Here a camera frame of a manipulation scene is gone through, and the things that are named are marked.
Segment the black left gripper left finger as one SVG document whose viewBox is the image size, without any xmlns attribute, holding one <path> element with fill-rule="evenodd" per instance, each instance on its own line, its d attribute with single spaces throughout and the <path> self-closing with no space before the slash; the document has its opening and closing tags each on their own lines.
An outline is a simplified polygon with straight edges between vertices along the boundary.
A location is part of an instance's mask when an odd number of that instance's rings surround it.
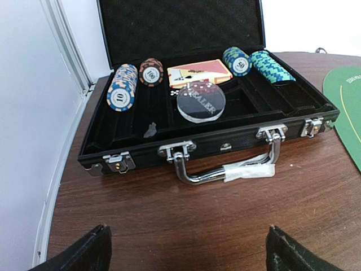
<svg viewBox="0 0 361 271">
<path fill-rule="evenodd" d="M 32 270 L 109 270 L 111 257 L 111 228 L 98 225 L 66 250 Z"/>
</svg>

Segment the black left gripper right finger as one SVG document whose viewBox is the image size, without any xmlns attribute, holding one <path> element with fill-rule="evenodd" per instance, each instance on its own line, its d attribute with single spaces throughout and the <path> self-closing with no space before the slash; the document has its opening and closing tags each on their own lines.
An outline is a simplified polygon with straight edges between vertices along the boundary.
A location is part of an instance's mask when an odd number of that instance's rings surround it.
<svg viewBox="0 0 361 271">
<path fill-rule="evenodd" d="M 266 238 L 267 270 L 340 270 L 319 258 L 281 228 L 271 225 Z"/>
</svg>

